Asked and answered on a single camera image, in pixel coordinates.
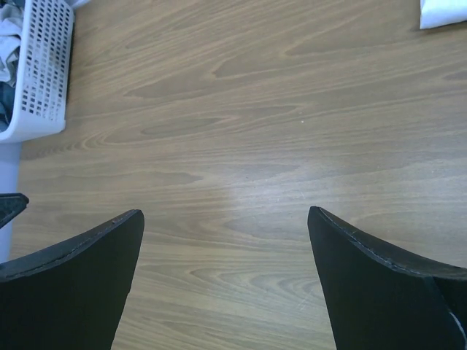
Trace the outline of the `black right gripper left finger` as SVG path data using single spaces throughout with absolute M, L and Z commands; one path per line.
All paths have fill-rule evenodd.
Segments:
M 144 232 L 140 210 L 1 264 L 2 349 L 110 349 Z

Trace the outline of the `grey tank top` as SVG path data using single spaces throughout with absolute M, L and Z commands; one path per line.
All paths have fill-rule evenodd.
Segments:
M 23 10 L 14 4 L 1 7 L 1 82 L 15 87 L 23 31 Z

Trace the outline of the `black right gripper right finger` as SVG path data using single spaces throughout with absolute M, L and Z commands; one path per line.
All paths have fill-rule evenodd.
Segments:
M 309 238 L 338 349 L 465 349 L 466 269 L 313 206 Z

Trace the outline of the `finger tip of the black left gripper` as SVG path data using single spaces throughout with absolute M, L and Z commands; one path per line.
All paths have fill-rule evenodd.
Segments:
M 28 197 L 22 193 L 2 193 L 0 195 L 0 228 L 16 218 L 27 205 Z

